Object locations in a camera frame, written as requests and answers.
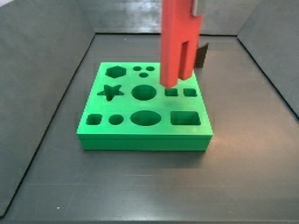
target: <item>green foam block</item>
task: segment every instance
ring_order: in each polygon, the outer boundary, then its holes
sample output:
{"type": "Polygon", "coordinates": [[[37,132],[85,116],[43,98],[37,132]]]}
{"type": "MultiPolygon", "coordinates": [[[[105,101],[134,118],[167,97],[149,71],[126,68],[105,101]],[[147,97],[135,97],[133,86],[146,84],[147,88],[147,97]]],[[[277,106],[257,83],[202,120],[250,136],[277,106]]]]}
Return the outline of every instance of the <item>green foam block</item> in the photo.
{"type": "Polygon", "coordinates": [[[161,63],[102,63],[78,136],[85,150],[206,151],[213,129],[196,74],[167,89],[161,63]]]}

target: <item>gray surface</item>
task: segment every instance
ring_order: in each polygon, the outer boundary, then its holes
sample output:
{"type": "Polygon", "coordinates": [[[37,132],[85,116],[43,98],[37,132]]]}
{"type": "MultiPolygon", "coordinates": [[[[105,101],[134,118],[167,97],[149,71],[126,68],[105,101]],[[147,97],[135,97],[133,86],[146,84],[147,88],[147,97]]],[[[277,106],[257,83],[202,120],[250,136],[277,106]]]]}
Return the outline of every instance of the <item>gray surface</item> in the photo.
{"type": "Polygon", "coordinates": [[[14,0],[0,0],[0,7],[9,3],[11,3],[14,0]]]}
{"type": "Polygon", "coordinates": [[[18,0],[0,8],[0,216],[93,37],[77,1],[18,0]]]}
{"type": "MultiPolygon", "coordinates": [[[[202,34],[238,35],[261,0],[206,0],[202,34]]],[[[79,0],[95,32],[161,32],[162,0],[79,0]]]]}
{"type": "Polygon", "coordinates": [[[298,121],[237,38],[206,41],[209,151],[82,149],[101,61],[159,60],[159,36],[97,36],[6,221],[299,221],[298,121]]]}
{"type": "Polygon", "coordinates": [[[298,11],[298,0],[265,0],[238,38],[299,116],[298,11]]]}

